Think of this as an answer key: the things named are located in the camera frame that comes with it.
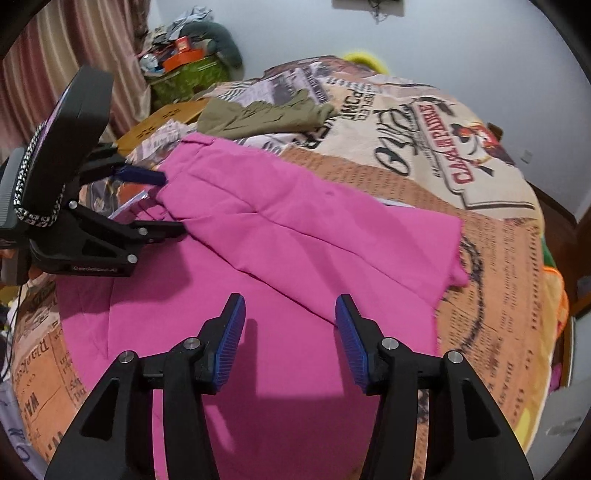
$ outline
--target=metal screw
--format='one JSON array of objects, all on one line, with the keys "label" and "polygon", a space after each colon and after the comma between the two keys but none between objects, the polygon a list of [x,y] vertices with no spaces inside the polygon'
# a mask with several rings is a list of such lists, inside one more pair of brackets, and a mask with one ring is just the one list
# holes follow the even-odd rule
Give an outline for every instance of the metal screw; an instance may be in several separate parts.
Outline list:
[{"label": "metal screw", "polygon": [[399,345],[400,344],[398,343],[398,340],[392,337],[386,337],[384,340],[382,340],[382,346],[386,350],[396,350]]},{"label": "metal screw", "polygon": [[197,337],[189,337],[183,342],[183,347],[187,350],[195,350],[201,345],[201,342]]},{"label": "metal screw", "polygon": [[134,357],[135,354],[131,350],[126,350],[125,352],[120,353],[117,359],[122,364],[128,364],[134,359]]},{"label": "metal screw", "polygon": [[464,360],[464,356],[460,352],[452,350],[447,354],[447,359],[453,364],[461,364]]}]

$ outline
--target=wall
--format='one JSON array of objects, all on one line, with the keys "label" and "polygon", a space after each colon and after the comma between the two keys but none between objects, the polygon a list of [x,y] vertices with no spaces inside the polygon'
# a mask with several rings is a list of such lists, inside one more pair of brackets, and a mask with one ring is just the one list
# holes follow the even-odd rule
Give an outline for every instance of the wall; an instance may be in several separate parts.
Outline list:
[{"label": "wall", "polygon": [[[169,22],[195,0],[152,0]],[[527,180],[581,218],[591,205],[591,85],[529,0],[404,0],[376,23],[365,0],[208,0],[245,77],[285,61],[364,49],[505,130]],[[533,160],[520,160],[523,151]]]}]

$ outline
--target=curtain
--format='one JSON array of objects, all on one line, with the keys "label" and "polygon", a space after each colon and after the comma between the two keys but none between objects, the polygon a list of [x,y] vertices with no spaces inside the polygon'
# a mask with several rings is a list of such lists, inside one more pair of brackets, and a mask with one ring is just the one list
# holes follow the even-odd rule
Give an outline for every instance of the curtain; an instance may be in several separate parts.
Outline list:
[{"label": "curtain", "polygon": [[0,64],[0,163],[28,143],[83,64],[115,78],[103,140],[126,133],[150,113],[150,89],[137,53],[150,0],[51,0]]}]

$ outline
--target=olive green garment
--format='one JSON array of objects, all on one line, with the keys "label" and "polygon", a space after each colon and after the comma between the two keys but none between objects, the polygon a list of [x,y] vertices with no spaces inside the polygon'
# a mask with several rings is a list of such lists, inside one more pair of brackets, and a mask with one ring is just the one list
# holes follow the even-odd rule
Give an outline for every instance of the olive green garment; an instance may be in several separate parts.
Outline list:
[{"label": "olive green garment", "polygon": [[199,117],[197,130],[214,137],[238,140],[254,135],[316,130],[336,115],[331,104],[316,105],[305,89],[299,90],[284,105],[259,101],[242,106],[211,98]]}]

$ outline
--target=pink cloth on floor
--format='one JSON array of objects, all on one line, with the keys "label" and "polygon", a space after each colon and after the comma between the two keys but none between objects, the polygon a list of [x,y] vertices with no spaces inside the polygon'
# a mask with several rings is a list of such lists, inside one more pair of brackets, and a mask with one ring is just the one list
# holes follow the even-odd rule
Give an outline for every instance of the pink cloth on floor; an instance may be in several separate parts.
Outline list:
[{"label": "pink cloth on floor", "polygon": [[[335,301],[417,352],[437,354],[434,308],[467,275],[457,218],[388,207],[266,152],[201,134],[163,170],[168,185],[128,212],[188,235],[144,249],[131,278],[60,277],[67,346],[92,388],[123,350],[168,351],[232,292],[246,325],[230,380],[204,397],[224,480],[343,480],[364,458],[377,398],[353,384]],[[161,397],[154,451],[165,478]]]}]

